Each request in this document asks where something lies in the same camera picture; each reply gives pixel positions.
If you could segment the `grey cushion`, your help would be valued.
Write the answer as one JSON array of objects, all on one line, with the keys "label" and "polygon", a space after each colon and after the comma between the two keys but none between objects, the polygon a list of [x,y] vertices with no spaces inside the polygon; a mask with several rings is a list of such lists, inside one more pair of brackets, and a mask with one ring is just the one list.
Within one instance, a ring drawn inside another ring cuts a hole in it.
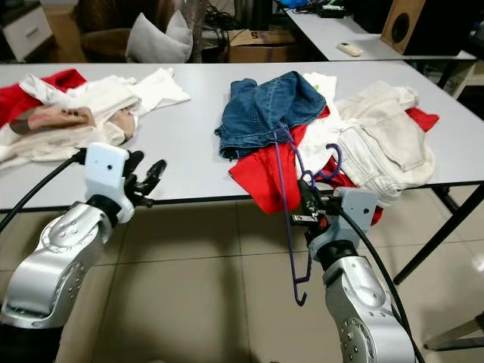
[{"label": "grey cushion", "polygon": [[166,32],[141,13],[132,25],[126,58],[130,63],[183,64],[191,57],[191,44],[193,35],[182,11],[174,11]]}]

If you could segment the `wooden and black speaker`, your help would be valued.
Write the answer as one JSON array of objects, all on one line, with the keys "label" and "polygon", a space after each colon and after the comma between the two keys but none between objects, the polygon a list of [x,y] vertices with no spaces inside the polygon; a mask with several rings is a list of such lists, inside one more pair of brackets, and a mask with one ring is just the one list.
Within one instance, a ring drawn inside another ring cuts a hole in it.
[{"label": "wooden and black speaker", "polygon": [[455,56],[484,0],[394,0],[381,38],[401,55]]}]

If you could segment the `white table black frame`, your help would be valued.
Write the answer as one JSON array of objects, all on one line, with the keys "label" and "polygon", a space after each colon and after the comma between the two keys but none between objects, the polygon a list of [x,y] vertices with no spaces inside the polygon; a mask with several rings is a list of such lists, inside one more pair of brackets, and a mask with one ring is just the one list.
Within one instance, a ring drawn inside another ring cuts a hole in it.
[{"label": "white table black frame", "polygon": [[[76,69],[89,80],[105,76],[141,79],[162,66],[147,64],[27,64],[2,66],[5,80],[26,75],[47,76],[55,70]],[[287,64],[175,64],[176,83],[191,99],[176,106],[149,112],[138,121],[135,137],[124,148],[141,150],[145,157],[138,175],[156,160],[166,160],[166,171],[151,198],[168,205],[138,208],[128,224],[112,235],[99,264],[124,267],[173,267],[174,262],[208,262],[217,257],[238,262],[260,262],[262,275],[245,275],[247,284],[266,281],[277,293],[291,288],[286,228],[283,215],[267,215],[229,175],[235,165],[218,155],[221,125],[231,82],[255,79],[267,82],[299,70],[337,78],[337,98],[343,99],[374,82],[412,87],[418,93],[419,110],[438,114],[429,145],[438,158],[432,183],[450,183],[453,197],[469,197],[484,182],[484,160],[471,159],[471,151],[484,136],[484,121],[461,106],[411,66],[398,61],[305,62]],[[0,207],[11,208],[39,179],[59,162],[27,163],[1,172]],[[84,167],[72,165],[36,194],[1,233],[0,271],[9,279],[21,260],[33,252],[39,231],[50,218],[59,216],[86,193]],[[445,224],[449,213],[438,198],[425,190],[408,191],[386,209],[368,237],[378,249],[391,274],[407,264]],[[484,278],[484,203],[462,222],[408,277],[405,286],[415,290],[436,279],[474,281]]]}]

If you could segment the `white drawer unit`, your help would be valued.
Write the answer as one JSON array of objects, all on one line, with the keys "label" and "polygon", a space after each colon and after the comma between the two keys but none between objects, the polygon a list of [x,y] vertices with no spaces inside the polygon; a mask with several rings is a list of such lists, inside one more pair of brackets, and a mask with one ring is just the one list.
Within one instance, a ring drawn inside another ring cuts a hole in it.
[{"label": "white drawer unit", "polygon": [[1,14],[0,59],[26,63],[53,45],[53,31],[39,0],[25,0],[20,7]]}]

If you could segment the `blue plastic clothes hanger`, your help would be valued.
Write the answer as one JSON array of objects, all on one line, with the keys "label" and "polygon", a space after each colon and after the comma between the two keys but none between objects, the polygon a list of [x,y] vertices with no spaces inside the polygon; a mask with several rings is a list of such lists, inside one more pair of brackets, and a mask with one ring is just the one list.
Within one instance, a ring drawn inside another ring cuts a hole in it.
[{"label": "blue plastic clothes hanger", "polygon": [[[311,170],[305,169],[303,165],[303,160],[300,152],[298,151],[297,146],[295,145],[295,139],[293,135],[291,135],[290,128],[287,128],[285,125],[280,125],[280,128],[277,130],[274,130],[272,132],[273,134],[273,142],[275,143],[275,154],[277,157],[277,167],[278,167],[278,172],[280,174],[279,180],[280,180],[280,186],[281,186],[281,201],[283,201],[283,211],[284,211],[284,217],[286,217],[287,224],[286,224],[286,232],[287,232],[287,245],[288,245],[288,259],[290,260],[290,273],[291,277],[293,277],[293,297],[295,300],[295,303],[302,307],[305,304],[307,294],[302,293],[301,295],[299,294],[299,285],[303,283],[307,283],[308,280],[310,280],[310,277],[312,275],[312,264],[311,262],[307,262],[306,265],[306,273],[304,276],[298,277],[295,272],[295,249],[293,245],[293,225],[291,225],[291,208],[288,207],[288,202],[287,202],[287,194],[286,194],[286,180],[293,180],[293,186],[297,187],[296,181],[298,178],[304,179],[306,176],[309,177],[308,183],[310,181],[314,181],[314,183],[317,183],[318,178],[322,178],[324,180],[331,180],[335,176],[339,175],[342,169],[342,163],[343,163],[343,152],[342,149],[339,148],[336,143],[327,143],[326,144],[326,149],[330,149],[334,151],[337,155],[336,158],[336,167],[335,169],[332,170],[332,172],[325,172],[324,169],[318,170],[316,173],[312,173]],[[283,176],[283,169],[281,169],[281,152],[280,152],[280,144],[282,141],[286,141],[288,146],[290,146],[290,149],[293,150],[293,154],[295,156],[295,160],[298,163],[298,169],[300,169],[300,174],[298,177],[293,177],[293,178],[286,178]]]}]

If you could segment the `printed cardboard box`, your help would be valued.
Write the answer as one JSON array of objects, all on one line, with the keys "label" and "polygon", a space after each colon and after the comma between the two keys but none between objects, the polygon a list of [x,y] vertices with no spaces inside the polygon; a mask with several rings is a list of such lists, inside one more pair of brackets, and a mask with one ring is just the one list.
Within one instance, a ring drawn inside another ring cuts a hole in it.
[{"label": "printed cardboard box", "polygon": [[228,32],[229,63],[281,63],[297,58],[297,42],[287,30]]}]

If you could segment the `patterned tied curtain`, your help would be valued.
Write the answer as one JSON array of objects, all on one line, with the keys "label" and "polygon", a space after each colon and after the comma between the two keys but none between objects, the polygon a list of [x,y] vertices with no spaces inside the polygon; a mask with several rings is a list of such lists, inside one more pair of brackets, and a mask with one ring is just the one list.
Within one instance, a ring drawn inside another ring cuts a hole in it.
[{"label": "patterned tied curtain", "polygon": [[191,53],[188,63],[203,63],[204,25],[209,0],[184,0],[181,11],[191,29]]}]

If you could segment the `plain white T-shirt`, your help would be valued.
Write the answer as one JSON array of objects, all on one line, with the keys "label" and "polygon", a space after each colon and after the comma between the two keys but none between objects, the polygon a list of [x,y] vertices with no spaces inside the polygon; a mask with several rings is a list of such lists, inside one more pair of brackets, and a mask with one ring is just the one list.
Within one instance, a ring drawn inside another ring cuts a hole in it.
[{"label": "plain white T-shirt", "polygon": [[136,82],[134,77],[121,77],[119,82],[138,97],[138,104],[131,109],[135,116],[142,116],[157,108],[174,106],[191,99],[191,96],[175,82],[173,68],[159,68],[139,82]]}]

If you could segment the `white desk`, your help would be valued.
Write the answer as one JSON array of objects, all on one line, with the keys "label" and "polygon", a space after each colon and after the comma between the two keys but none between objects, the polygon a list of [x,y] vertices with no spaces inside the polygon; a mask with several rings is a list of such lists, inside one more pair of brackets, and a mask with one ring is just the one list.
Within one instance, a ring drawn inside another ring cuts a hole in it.
[{"label": "white desk", "polygon": [[[320,18],[317,14],[298,14],[293,10],[286,10],[286,15],[329,61],[476,60],[475,56],[465,51],[456,56],[401,55],[391,46],[384,44],[380,35],[365,32],[350,17],[333,20],[333,18]],[[361,55],[353,57],[340,51],[338,45],[344,42],[358,48]]]}]

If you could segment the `cream denim trousers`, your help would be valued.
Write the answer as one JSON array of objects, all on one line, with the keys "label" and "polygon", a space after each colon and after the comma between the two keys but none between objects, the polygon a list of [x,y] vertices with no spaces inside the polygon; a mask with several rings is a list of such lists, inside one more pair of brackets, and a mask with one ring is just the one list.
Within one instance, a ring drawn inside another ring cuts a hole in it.
[{"label": "cream denim trousers", "polygon": [[337,141],[341,170],[360,189],[373,191],[380,207],[390,207],[403,190],[425,185],[435,173],[426,132],[407,114],[417,101],[414,88],[385,82],[336,101],[346,124]]}]

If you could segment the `white T-shirt pink print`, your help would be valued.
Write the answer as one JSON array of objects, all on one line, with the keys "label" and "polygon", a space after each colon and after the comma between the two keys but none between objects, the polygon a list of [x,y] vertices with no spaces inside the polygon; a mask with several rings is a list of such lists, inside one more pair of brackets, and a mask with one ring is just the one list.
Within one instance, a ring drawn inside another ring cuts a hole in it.
[{"label": "white T-shirt pink print", "polygon": [[17,86],[39,105],[14,114],[3,125],[3,167],[27,160],[65,160],[90,143],[120,146],[135,134],[134,110],[142,101],[123,82],[87,82],[73,96],[34,75]]}]

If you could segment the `cream remote control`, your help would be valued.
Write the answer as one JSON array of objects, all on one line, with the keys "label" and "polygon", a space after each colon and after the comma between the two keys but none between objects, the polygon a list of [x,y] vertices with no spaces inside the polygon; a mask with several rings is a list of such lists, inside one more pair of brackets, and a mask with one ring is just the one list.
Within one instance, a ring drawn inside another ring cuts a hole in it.
[{"label": "cream remote control", "polygon": [[340,42],[337,48],[349,57],[361,57],[364,53],[363,49],[356,48],[355,45],[349,44],[348,42]]}]

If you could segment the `blue denim jeans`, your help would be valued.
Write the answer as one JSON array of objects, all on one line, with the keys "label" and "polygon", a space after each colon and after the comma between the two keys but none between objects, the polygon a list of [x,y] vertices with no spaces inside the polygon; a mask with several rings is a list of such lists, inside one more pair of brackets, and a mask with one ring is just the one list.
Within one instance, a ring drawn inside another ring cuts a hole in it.
[{"label": "blue denim jeans", "polygon": [[286,132],[314,121],[325,110],[326,100],[304,76],[291,70],[275,79],[236,80],[229,86],[229,101],[222,111],[218,155],[227,160],[245,158],[277,141]]}]

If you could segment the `red shorts white stitching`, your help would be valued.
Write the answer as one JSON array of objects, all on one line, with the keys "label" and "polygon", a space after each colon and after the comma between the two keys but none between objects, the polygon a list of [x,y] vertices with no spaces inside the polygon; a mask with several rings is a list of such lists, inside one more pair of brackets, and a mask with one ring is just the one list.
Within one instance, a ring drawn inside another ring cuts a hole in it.
[{"label": "red shorts white stitching", "polygon": [[286,143],[280,146],[280,155],[275,153],[275,145],[270,144],[238,160],[229,173],[266,214],[284,208],[291,211],[300,205],[296,180],[301,170],[297,169],[293,149]]}]

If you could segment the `white shirt yellow-green tag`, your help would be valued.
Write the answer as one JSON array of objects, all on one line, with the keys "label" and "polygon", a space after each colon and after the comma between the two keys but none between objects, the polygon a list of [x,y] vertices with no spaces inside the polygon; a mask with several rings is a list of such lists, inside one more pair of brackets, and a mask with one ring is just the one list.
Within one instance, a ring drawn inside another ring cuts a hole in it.
[{"label": "white shirt yellow-green tag", "polygon": [[302,166],[296,166],[297,174],[308,169],[318,172],[324,168],[334,152],[326,149],[328,143],[336,143],[340,132],[346,127],[338,108],[336,107],[336,93],[338,77],[321,75],[321,73],[304,73],[304,79],[311,83],[315,90],[326,100],[328,115],[319,115],[319,118],[307,125],[304,135],[298,142],[298,150],[302,157]]}]

